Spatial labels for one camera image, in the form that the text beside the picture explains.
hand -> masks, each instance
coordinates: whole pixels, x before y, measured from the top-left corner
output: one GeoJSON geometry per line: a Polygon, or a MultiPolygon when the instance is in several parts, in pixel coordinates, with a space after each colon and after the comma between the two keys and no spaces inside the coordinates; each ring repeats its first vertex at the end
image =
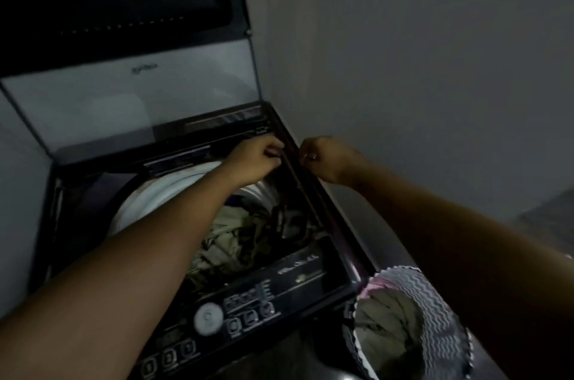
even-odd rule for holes
{"type": "Polygon", "coordinates": [[[356,174],[370,162],[359,151],[330,136],[307,138],[299,150],[301,163],[321,180],[353,187],[356,174]]]}
{"type": "Polygon", "coordinates": [[[258,136],[242,141],[218,167],[236,188],[259,182],[281,165],[277,157],[285,145],[274,136],[258,136]]]}

mesh laundry bag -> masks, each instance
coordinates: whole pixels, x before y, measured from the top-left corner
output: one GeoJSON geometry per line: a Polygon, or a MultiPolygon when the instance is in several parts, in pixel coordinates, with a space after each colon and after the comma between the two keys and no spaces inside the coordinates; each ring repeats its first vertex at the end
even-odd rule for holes
{"type": "Polygon", "coordinates": [[[344,338],[364,378],[470,377],[470,334],[418,268],[373,276],[344,315],[344,338]]]}

person's left arm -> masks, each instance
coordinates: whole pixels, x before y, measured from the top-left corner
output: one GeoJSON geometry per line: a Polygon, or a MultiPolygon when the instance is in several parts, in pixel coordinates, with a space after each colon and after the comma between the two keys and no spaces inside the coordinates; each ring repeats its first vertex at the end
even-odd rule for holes
{"type": "Polygon", "coordinates": [[[280,165],[271,136],[244,141],[218,168],[129,226],[0,323],[6,379],[125,379],[226,199],[280,165]]]}

washing machine lid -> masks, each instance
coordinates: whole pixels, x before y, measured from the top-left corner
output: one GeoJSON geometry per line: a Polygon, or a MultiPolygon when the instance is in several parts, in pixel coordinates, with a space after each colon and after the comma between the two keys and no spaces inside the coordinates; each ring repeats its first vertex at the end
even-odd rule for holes
{"type": "Polygon", "coordinates": [[[261,98],[245,0],[3,2],[2,91],[57,163],[261,98]]]}

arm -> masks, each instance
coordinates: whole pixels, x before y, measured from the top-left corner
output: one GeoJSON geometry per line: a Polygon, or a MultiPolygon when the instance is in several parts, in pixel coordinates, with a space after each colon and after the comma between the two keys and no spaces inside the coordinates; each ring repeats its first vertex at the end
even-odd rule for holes
{"type": "Polygon", "coordinates": [[[509,377],[572,377],[574,261],[332,138],[305,140],[301,155],[312,173],[369,201],[509,377]]]}
{"type": "Polygon", "coordinates": [[[281,160],[241,143],[195,185],[105,242],[0,324],[0,371],[18,379],[124,379],[229,195],[281,160]]]}

